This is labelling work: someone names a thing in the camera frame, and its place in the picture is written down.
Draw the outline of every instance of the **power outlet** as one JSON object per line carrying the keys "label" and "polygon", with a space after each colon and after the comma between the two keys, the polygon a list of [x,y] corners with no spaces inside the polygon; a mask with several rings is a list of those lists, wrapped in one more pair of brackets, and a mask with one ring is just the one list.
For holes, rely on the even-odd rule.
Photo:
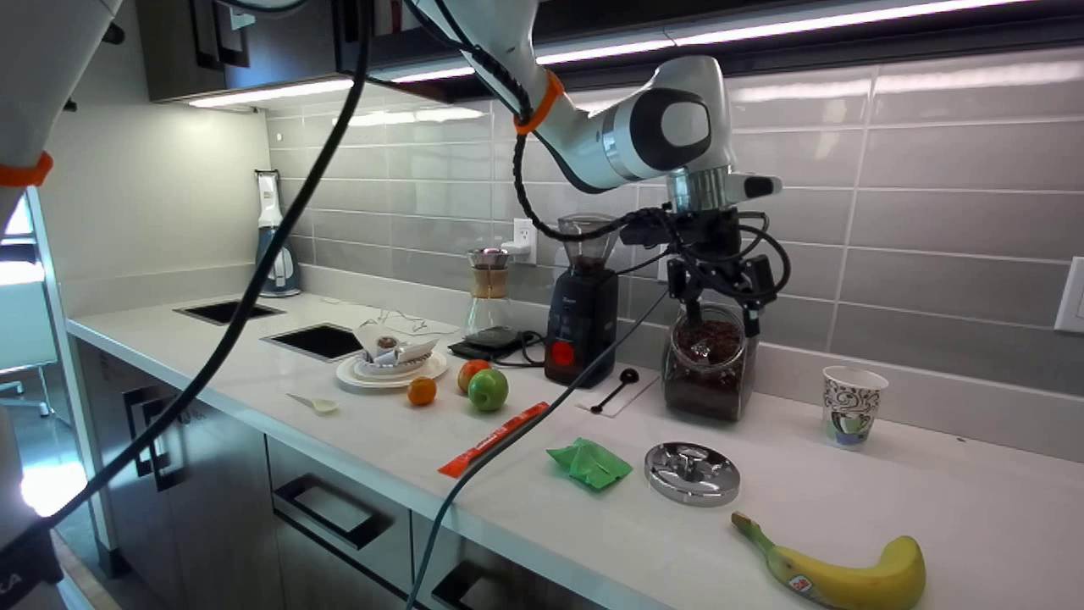
{"label": "power outlet", "polygon": [[1054,329],[1084,337],[1084,256],[1070,263]]}

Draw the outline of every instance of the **paper cup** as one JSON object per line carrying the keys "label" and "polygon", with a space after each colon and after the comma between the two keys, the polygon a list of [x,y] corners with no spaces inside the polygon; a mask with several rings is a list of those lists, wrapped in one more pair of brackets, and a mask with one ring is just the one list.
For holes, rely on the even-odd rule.
{"label": "paper cup", "polygon": [[856,367],[823,367],[823,416],[841,443],[864,443],[873,430],[886,378]]}

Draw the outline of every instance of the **spoon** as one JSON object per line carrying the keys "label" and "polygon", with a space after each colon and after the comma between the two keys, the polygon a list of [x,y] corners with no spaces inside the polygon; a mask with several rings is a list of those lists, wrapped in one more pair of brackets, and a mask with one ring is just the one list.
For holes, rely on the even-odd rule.
{"label": "spoon", "polygon": [[602,415],[607,402],[609,402],[624,386],[630,386],[630,382],[635,382],[635,378],[639,378],[635,368],[624,368],[624,373],[620,373],[620,382],[602,395],[602,402],[589,407],[589,415]]}

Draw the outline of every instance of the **yellow banana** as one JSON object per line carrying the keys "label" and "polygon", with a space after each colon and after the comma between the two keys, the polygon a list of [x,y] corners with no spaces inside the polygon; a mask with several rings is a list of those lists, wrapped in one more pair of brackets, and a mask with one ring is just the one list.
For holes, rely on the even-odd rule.
{"label": "yellow banana", "polygon": [[730,514],[734,529],[758,548],[769,572],[799,598],[838,610],[911,610],[924,590],[922,547],[900,534],[883,547],[878,566],[850,569],[775,547],[753,518]]}

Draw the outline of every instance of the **sink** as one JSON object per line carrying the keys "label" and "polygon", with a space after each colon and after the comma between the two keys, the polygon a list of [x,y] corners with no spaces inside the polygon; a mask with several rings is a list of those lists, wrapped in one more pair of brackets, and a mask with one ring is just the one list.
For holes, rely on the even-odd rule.
{"label": "sink", "polygon": [[[176,308],[181,315],[192,315],[192,317],[203,317],[211,324],[226,324],[233,317],[233,308],[239,303],[211,303],[211,304],[197,304],[197,308]],[[276,308],[265,308],[265,304],[253,304],[247,317],[265,317],[265,315],[282,315]]]}
{"label": "sink", "polygon": [[271,337],[271,343],[311,354],[318,359],[337,359],[345,354],[362,350],[362,343],[347,329],[337,329],[337,324],[311,324],[311,329]]}

